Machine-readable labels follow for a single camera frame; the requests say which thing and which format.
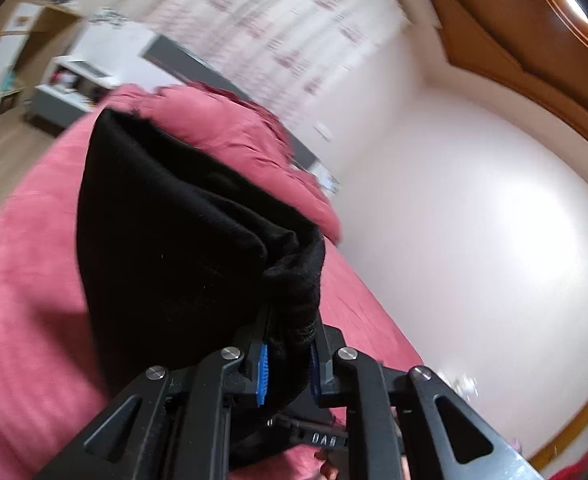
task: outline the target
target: hand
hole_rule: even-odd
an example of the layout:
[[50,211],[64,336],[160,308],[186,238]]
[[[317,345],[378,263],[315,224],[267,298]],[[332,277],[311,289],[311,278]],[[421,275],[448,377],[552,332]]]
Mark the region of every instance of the hand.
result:
[[[347,453],[333,452],[330,456],[326,449],[322,449],[320,451],[317,451],[314,454],[314,457],[318,460],[325,461],[325,463],[321,466],[321,475],[323,475],[327,480],[343,480],[345,475],[341,474],[341,479],[338,478],[338,475],[340,472],[339,469],[343,472],[348,469],[346,465]],[[401,457],[401,468],[403,469],[403,476],[405,480],[410,480],[410,468],[407,463],[406,456]]]

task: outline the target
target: wooden shelf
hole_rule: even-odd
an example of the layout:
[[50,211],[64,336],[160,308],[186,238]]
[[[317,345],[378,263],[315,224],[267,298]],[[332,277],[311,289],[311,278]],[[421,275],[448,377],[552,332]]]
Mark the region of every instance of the wooden shelf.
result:
[[60,56],[75,34],[80,15],[60,6],[35,4],[45,7],[32,28],[29,39],[16,60],[14,71],[26,89],[23,99],[29,99],[34,87],[42,82],[43,74],[52,58]]
[[14,86],[9,89],[5,90],[4,92],[0,92],[0,98],[7,97],[8,95],[17,94],[18,92],[22,92],[25,89],[25,85],[20,81],[16,80],[14,82]]
[[23,2],[27,2],[28,4],[35,4],[41,7],[45,7],[46,9],[57,10],[58,12],[63,12],[65,14],[69,14],[74,16],[75,18],[84,18],[84,15],[78,12],[77,10],[70,9],[69,7],[61,6],[53,4],[52,2],[48,2],[47,0],[21,0]]

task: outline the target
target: wooden furniture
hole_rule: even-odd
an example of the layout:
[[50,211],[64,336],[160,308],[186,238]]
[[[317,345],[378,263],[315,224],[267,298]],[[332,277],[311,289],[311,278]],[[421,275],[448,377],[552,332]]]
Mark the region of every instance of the wooden furniture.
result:
[[533,100],[588,141],[588,47],[547,0],[431,0],[453,66]]
[[[6,0],[0,8],[0,102],[24,92],[30,97],[49,61],[71,39],[81,15],[40,0]],[[14,86],[5,88],[10,73]]]

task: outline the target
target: ceiling light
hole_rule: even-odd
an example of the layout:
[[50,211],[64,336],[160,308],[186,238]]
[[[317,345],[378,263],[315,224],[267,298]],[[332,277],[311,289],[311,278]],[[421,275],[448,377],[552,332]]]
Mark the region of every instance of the ceiling light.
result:
[[576,0],[565,0],[565,1],[567,1],[567,3],[570,5],[570,7],[574,11],[574,13],[579,18],[581,18],[585,23],[588,24],[587,14],[585,13],[585,11],[583,9],[581,9],[581,6],[578,4],[578,2]]

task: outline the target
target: white shelf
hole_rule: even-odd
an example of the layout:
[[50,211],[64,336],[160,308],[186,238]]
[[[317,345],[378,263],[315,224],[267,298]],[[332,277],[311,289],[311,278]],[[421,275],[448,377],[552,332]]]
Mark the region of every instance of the white shelf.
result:
[[66,102],[67,104],[75,106],[76,108],[78,108],[78,110],[82,110],[87,113],[93,110],[93,107],[87,104],[87,98],[84,95],[79,94],[78,92],[64,93],[48,84],[38,85],[36,88],[55,97],[56,99],[60,99],[61,101]]
[[88,70],[85,70],[77,64],[74,64],[74,61],[85,61],[84,59],[76,59],[74,56],[59,56],[55,57],[53,61],[57,65],[66,68],[70,72],[74,72],[82,78],[85,78],[98,86],[102,86],[107,90],[113,90],[121,84],[120,81],[114,76],[107,75],[105,77],[97,77]]
[[0,98],[7,97],[13,94],[17,94],[18,92],[22,92],[25,89],[25,86],[22,83],[14,82],[14,86],[11,87],[9,90],[3,90],[0,92]]

